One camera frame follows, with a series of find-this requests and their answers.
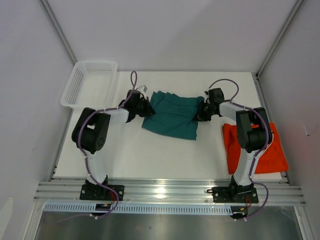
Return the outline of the teal green shorts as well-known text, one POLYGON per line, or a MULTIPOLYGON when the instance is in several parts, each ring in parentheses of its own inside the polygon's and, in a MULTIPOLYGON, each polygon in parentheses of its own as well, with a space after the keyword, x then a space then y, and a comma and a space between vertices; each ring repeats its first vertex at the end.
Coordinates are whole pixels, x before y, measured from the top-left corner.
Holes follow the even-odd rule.
POLYGON ((169 92, 154 92, 150 105, 155 114, 145 117, 141 127, 162 136, 195 141, 198 122, 194 117, 203 100, 202 96, 181 97, 169 92))

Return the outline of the orange shorts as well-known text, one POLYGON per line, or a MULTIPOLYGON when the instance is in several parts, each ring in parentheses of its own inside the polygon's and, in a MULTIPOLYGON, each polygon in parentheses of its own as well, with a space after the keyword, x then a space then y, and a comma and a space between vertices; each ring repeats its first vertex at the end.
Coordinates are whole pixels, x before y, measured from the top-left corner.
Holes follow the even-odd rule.
MULTIPOLYGON (((289 170, 277 128, 272 122, 269 125, 273 133, 272 143, 259 158, 255 169, 256 174, 271 174, 289 170)), ((227 169, 228 173, 232 175, 237 170, 242 150, 237 140, 237 127, 225 123, 222 126, 222 134, 226 151, 227 169)))

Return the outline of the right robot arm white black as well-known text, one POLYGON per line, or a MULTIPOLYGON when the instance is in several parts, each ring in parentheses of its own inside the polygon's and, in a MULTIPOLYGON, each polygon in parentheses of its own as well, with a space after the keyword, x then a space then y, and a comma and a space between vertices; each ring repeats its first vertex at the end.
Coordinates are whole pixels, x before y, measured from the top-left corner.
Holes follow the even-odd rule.
POLYGON ((240 145, 240 157, 235 173, 228 186, 216 186, 207 190, 215 203, 245 203, 246 199, 258 202, 258 194, 252 180, 262 151, 272 142, 273 136, 263 107, 250 108, 226 100, 221 88, 205 92, 194 119, 207 122, 213 115, 226 117, 236 122, 236 140, 240 145))

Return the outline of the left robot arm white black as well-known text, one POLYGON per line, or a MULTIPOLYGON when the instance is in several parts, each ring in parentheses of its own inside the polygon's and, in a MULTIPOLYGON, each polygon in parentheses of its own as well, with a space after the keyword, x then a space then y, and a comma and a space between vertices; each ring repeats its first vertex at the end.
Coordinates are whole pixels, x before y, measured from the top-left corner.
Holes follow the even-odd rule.
POLYGON ((107 141, 109 128, 129 123, 136 116, 151 117, 155 113, 146 92, 138 89, 129 90, 126 99, 116 107, 99 110, 86 107, 82 110, 71 140, 84 156, 87 177, 83 191, 86 194, 91 192, 97 200, 103 200, 111 191, 104 162, 97 157, 97 152, 107 141))

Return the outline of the white plastic laundry basket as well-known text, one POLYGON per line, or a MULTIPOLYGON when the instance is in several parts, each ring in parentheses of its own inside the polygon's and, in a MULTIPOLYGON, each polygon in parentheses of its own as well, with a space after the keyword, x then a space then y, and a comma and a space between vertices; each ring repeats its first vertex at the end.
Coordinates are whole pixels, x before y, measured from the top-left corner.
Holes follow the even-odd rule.
POLYGON ((112 105, 117 88, 118 63, 111 60, 80 60, 69 76, 60 104, 72 109, 105 109, 112 105))

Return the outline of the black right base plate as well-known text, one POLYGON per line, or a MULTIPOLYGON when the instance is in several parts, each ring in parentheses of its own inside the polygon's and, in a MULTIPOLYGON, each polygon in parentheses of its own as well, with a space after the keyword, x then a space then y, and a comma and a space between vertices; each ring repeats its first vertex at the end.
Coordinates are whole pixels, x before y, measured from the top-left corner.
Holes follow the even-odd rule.
POLYGON ((259 202, 255 187, 249 191, 238 193, 235 190, 231 190, 230 187, 215 186, 207 189, 206 192, 212 195, 214 203, 245 204, 248 201, 249 203, 257 204, 259 202))

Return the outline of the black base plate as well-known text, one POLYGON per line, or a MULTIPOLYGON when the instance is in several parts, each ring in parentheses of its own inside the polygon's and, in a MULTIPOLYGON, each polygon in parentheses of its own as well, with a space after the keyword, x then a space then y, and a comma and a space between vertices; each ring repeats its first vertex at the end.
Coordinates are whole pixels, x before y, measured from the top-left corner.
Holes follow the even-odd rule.
POLYGON ((231 190, 230 187, 215 186, 207 189, 206 192, 212 195, 214 203, 245 204, 248 201, 249 203, 257 204, 259 202, 255 187, 249 191, 238 193, 235 190, 231 190))
MULTIPOLYGON (((124 185, 109 185, 108 187, 118 194, 119 201, 123 200, 125 193, 124 185)), ((83 201, 115 201, 116 195, 110 190, 89 182, 82 185, 79 199, 83 201)))

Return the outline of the left side table rail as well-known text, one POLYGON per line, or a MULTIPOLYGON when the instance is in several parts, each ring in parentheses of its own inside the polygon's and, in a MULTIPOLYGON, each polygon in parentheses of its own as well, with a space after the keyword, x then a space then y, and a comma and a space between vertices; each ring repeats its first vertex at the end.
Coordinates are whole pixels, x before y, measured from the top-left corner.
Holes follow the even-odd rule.
POLYGON ((65 138, 66 138, 66 135, 67 135, 67 132, 68 132, 68 128, 69 128, 69 125, 70 125, 70 121, 71 121, 72 115, 73 115, 73 110, 70 108, 68 110, 67 121, 64 124, 64 127, 62 129, 63 130, 62 131, 62 135, 61 135, 61 138, 60 138, 60 140, 58 142, 57 149, 56 149, 56 152, 55 152, 55 155, 54 155, 54 158, 53 158, 53 162, 52 162, 51 167, 50 167, 49 172, 48 172, 48 177, 47 177, 47 181, 48 182, 50 182, 52 180, 52 177, 53 177, 53 175, 55 173, 56 166, 57 166, 57 164, 59 162, 61 151, 62 151, 64 142, 65 142, 65 138))

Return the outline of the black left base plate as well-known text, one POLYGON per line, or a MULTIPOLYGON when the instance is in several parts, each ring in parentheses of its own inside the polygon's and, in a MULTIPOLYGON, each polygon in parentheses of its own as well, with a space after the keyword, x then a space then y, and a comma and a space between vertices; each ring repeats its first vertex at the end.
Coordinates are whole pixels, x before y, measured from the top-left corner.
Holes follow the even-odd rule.
MULTIPOLYGON (((119 201, 123 200, 125 193, 124 185, 109 185, 108 187, 118 194, 119 201)), ((82 185, 79 199, 83 201, 115 201, 116 195, 110 190, 89 182, 82 185)))

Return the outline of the aluminium mounting rail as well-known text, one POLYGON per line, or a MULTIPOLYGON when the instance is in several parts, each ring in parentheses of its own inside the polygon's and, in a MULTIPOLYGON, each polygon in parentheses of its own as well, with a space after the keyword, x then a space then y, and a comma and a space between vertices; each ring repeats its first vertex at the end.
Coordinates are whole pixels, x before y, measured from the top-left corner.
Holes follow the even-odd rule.
MULTIPOLYGON (((123 185, 123 202, 132 204, 204 205, 213 202, 207 190, 227 186, 227 181, 111 178, 111 185, 123 185)), ((35 192, 35 201, 76 202, 80 199, 84 178, 54 178, 42 181, 35 192)), ((267 206, 305 206, 301 187, 288 183, 266 182, 267 190, 257 185, 259 203, 268 198, 267 206)))

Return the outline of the left corner aluminium post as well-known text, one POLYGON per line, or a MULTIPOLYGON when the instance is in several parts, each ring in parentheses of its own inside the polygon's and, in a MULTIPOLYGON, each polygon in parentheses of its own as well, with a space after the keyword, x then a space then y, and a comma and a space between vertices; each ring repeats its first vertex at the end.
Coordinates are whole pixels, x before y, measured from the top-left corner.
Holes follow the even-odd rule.
POLYGON ((58 18, 56 17, 56 14, 54 13, 50 3, 48 0, 38 0, 38 3, 40 4, 45 16, 47 17, 48 22, 51 25, 51 28, 53 29, 54 33, 56 34, 63 50, 65 51, 68 59, 70 62, 75 65, 77 62, 76 55, 58 21, 58 18))

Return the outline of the corner aluminium post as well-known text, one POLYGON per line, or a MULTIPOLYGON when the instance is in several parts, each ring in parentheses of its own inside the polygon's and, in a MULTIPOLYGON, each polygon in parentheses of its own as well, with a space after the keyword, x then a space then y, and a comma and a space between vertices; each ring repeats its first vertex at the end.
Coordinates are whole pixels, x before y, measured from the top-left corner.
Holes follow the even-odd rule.
POLYGON ((285 40, 287 34, 289 33, 291 27, 293 26, 296 18, 300 14, 301 10, 303 9, 304 5, 306 4, 306 0, 296 0, 293 4, 293 7, 290 9, 287 17, 285 18, 284 23, 281 25, 281 28, 276 35, 274 41, 272 42, 266 56, 264 57, 260 67, 258 68, 255 77, 257 80, 261 78, 264 71, 267 69, 268 65, 270 64, 271 60, 277 53, 279 47, 281 46, 282 42, 285 40))
POLYGON ((54 33, 56 34, 63 50, 65 51, 68 59, 70 62, 75 65, 77 62, 76 55, 58 21, 58 18, 56 17, 56 14, 54 13, 50 3, 48 0, 38 0, 38 3, 40 4, 45 16, 47 17, 48 22, 51 25, 51 28, 53 29, 54 33))

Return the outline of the right corner aluminium post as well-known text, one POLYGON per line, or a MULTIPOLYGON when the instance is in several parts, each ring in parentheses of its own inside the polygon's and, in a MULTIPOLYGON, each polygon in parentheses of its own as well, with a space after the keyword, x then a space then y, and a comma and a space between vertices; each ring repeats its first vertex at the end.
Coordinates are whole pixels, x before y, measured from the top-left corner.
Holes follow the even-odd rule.
POLYGON ((281 28, 276 35, 274 41, 272 42, 266 56, 264 57, 260 67, 258 68, 255 77, 257 80, 261 78, 264 71, 267 69, 268 65, 270 64, 271 60, 277 53, 279 47, 281 46, 282 42, 285 40, 287 34, 289 33, 291 27, 293 26, 296 18, 300 14, 301 10, 303 9, 304 5, 306 4, 306 0, 296 0, 293 4, 293 7, 290 9, 287 17, 285 18, 284 23, 281 25, 281 28))

